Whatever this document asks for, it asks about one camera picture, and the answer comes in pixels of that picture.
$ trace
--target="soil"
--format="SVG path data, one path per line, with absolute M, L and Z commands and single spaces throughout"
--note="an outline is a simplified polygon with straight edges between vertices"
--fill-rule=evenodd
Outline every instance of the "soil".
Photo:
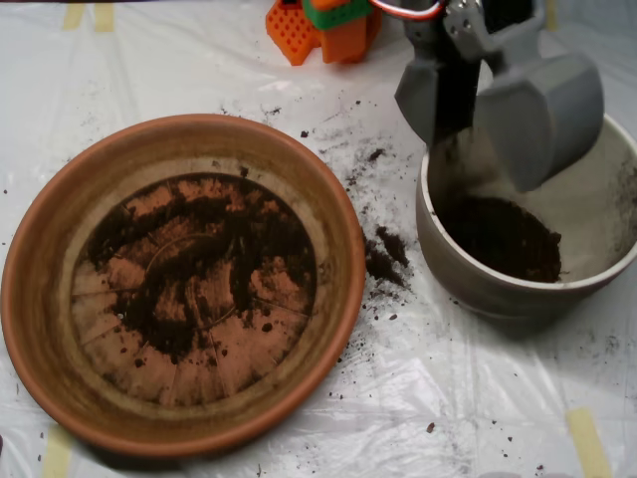
M 394 261 L 390 256 L 380 251 L 373 241 L 365 241 L 365 265 L 371 277 L 377 280 L 386 280 L 400 287 L 405 283 L 400 275 L 394 271 Z
M 242 168 L 242 176 L 247 173 L 247 168 Z M 268 272 L 266 267 L 274 258 L 281 257 L 290 279 L 311 291 L 310 311 L 317 286 L 312 241 L 294 211 L 278 196 L 245 177 L 196 174 L 174 180 L 184 178 L 195 182 L 214 178 L 232 185 L 244 197 L 252 194 L 251 197 L 257 199 L 246 200 L 244 208 L 236 209 L 227 207 L 229 200 L 226 198 L 203 196 L 187 200 L 179 189 L 171 187 L 173 199 L 144 215 L 135 217 L 134 210 L 116 206 L 87 244 L 88 258 L 99 271 L 121 247 L 148 235 L 151 237 L 153 231 L 172 219 L 182 218 L 194 224 L 195 233 L 177 243 L 178 252 L 163 258 L 156 256 L 146 270 L 142 285 L 134 292 L 117 293 L 117 301 L 112 307 L 127 330 L 138 331 L 145 343 L 170 355 L 173 363 L 189 354 L 193 345 L 199 349 L 208 347 L 195 311 L 186 298 L 186 284 L 192 279 L 204 279 L 222 259 L 232 264 L 230 291 L 235 310 L 244 313 L 246 328 L 254 327 L 252 310 L 257 307 L 254 291 L 250 289 L 251 276 L 256 270 L 265 270 L 266 276 L 274 274 L 275 271 Z M 153 187 L 157 185 L 144 188 L 133 197 L 146 194 Z M 211 226 L 221 232 L 206 233 Z M 185 321 L 161 320 L 155 314 L 159 299 L 171 289 L 174 289 L 174 300 L 183 307 Z M 198 300 L 196 307 L 202 321 L 212 320 L 205 301 Z M 136 362 L 135 365 L 142 366 L 143 363 Z
M 559 279 L 561 236 L 511 201 L 466 197 L 438 215 L 454 241 L 486 266 L 527 281 Z
M 369 162 L 376 162 L 376 159 L 378 159 L 382 154 L 385 153 L 385 150 L 380 147 L 379 149 L 377 149 L 375 152 L 373 152 L 372 154 L 369 155 L 369 158 L 367 159 Z
M 409 266 L 409 261 L 405 255 L 405 243 L 397 234 L 387 232 L 386 227 L 378 227 L 376 228 L 376 235 L 382 240 L 385 249 L 394 261 L 398 261 L 404 267 Z

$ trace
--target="white plastic sheeting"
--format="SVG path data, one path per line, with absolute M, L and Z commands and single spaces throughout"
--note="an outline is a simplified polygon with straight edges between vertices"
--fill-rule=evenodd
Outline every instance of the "white plastic sheeting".
M 564 420 L 578 406 L 590 408 L 614 476 L 637 475 L 637 269 L 522 338 L 454 305 L 417 243 L 424 146 L 392 98 L 412 56 L 400 25 L 386 22 L 361 65 L 327 66 L 314 52 L 291 68 L 265 32 L 271 3 L 117 4 L 112 33 L 94 31 L 93 6 L 63 31 L 66 5 L 0 5 L 0 265 L 30 202 L 72 157 L 123 127 L 186 113 L 241 116 L 297 138 L 349 188 L 368 236 L 387 226 L 408 245 L 409 289 L 368 280 L 342 361 L 281 426 L 223 457 L 158 467 L 75 442 L 69 476 L 578 477 Z M 637 6 L 559 7 L 560 29 L 543 47 L 588 53 L 608 111 L 637 135 Z M 378 288 L 396 295 L 370 298 Z M 2 343 L 0 477 L 42 475 L 52 423 Z

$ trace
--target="pot rim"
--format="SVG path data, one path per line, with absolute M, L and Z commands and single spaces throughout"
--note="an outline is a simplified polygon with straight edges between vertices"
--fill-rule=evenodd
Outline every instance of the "pot rim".
M 632 138 L 630 134 L 621 126 L 615 119 L 611 118 L 609 115 L 604 115 L 604 121 L 607 125 L 612 127 L 619 135 L 622 137 L 624 141 L 628 144 L 630 149 L 632 149 L 633 153 L 637 155 L 637 142 Z M 626 269 L 634 260 L 637 258 L 637 241 L 633 244 L 633 247 L 628 251 L 628 253 L 622 257 L 616 264 L 614 264 L 609 269 L 606 269 L 599 274 L 596 274 L 592 277 L 581 279 L 579 281 L 574 282 L 565 282 L 565 283 L 545 283 L 545 282 L 533 282 L 533 281 L 525 281 L 523 279 L 517 279 L 515 277 L 507 276 L 501 272 L 498 272 L 483 263 L 474 259 L 471 255 L 465 252 L 456 241 L 449 235 L 443 226 L 442 222 L 438 218 L 438 215 L 434 211 L 434 206 L 431 201 L 431 195 L 429 194 L 429 150 L 425 152 L 425 156 L 422 160 L 422 167 L 420 169 L 420 182 L 422 185 L 422 195 L 425 200 L 425 205 L 427 206 L 427 214 L 429 218 L 433 221 L 438 229 L 438 232 L 442 235 L 444 240 L 454 249 L 456 254 L 461 256 L 466 262 L 471 264 L 473 267 L 478 269 L 483 274 L 493 277 L 501 282 L 504 282 L 511 286 L 522 287 L 525 289 L 533 289 L 538 291 L 572 291 L 579 289 L 587 289 L 591 286 L 595 286 L 597 284 L 603 284 L 604 282 L 609 281 L 613 277 L 616 277 L 620 274 L 624 269 Z
M 210 436 L 194 438 L 177 443 L 138 442 L 121 436 L 116 436 L 105 431 L 95 430 L 94 428 L 85 425 L 77 417 L 75 417 L 71 411 L 67 411 L 60 406 L 54 397 L 47 395 L 32 375 L 21 351 L 17 347 L 16 332 L 10 315 L 10 303 L 13 296 L 13 289 L 16 284 L 15 279 L 19 274 L 16 258 L 18 257 L 19 252 L 21 252 L 23 238 L 31 233 L 31 230 L 35 225 L 34 218 L 37 216 L 36 211 L 39 210 L 47 201 L 50 201 L 53 197 L 55 197 L 58 188 L 65 187 L 66 178 L 72 171 L 81 167 L 85 160 L 95 154 L 99 154 L 103 148 L 108 147 L 112 143 L 126 140 L 132 135 L 142 132 L 148 133 L 155 128 L 165 127 L 167 125 L 184 125 L 193 123 L 207 123 L 213 126 L 232 125 L 245 129 L 248 132 L 267 135 L 272 140 L 278 141 L 286 147 L 293 149 L 299 157 L 303 159 L 305 165 L 312 171 L 312 173 L 319 176 L 326 183 L 326 191 L 330 192 L 334 196 L 336 202 L 339 204 L 340 214 L 343 215 L 344 222 L 347 224 L 347 230 L 343 231 L 344 237 L 342 237 L 341 240 L 346 241 L 352 251 L 349 259 L 351 261 L 352 268 L 352 277 L 348 284 L 350 293 L 345 302 L 340 323 L 338 324 L 338 327 L 334 332 L 333 339 L 329 343 L 325 353 L 310 372 L 303 378 L 303 380 L 295 388 L 293 388 L 290 393 L 284 396 L 281 401 L 276 403 L 270 409 L 247 422 L 241 423 L 221 433 L 211 434 Z M 42 408 L 54 420 L 68 428 L 72 433 L 83 440 L 115 452 L 140 457 L 178 458 L 204 452 L 228 449 L 235 445 L 244 443 L 265 432 L 292 413 L 292 411 L 294 411 L 319 386 L 325 376 L 335 365 L 336 360 L 347 344 L 358 317 L 360 304 L 362 302 L 364 283 L 365 257 L 363 253 L 362 232 L 356 213 L 351 201 L 336 176 L 334 176 L 331 170 L 313 152 L 290 136 L 272 127 L 248 119 L 206 114 L 181 115 L 141 122 L 100 140 L 78 154 L 73 161 L 70 161 L 69 164 L 63 167 L 45 185 L 27 210 L 27 213 L 18 226 L 7 254 L 0 296 L 2 313 L 1 324 L 9 357 L 14 368 L 16 368 L 18 375 L 22 379 L 29 393 L 31 393 L 38 404 L 42 406 Z

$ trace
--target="terracotta saucer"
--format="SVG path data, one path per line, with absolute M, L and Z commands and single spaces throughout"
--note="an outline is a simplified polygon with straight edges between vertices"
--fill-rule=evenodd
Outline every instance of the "terracotta saucer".
M 2 327 L 25 386 L 110 450 L 181 457 L 281 421 L 356 321 L 362 233 L 337 179 L 267 126 L 214 115 L 114 134 L 25 215 Z

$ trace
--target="white pot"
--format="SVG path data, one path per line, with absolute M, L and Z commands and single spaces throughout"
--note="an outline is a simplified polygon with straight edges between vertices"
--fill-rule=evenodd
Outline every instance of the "white pot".
M 436 211 L 467 194 L 508 199 L 561 234 L 559 282 L 506 276 L 463 251 Z M 519 193 L 485 133 L 466 129 L 425 155 L 416 214 L 429 268 L 464 306 L 497 319 L 553 317 L 607 285 L 637 255 L 637 145 L 606 117 L 587 156 L 540 189 Z

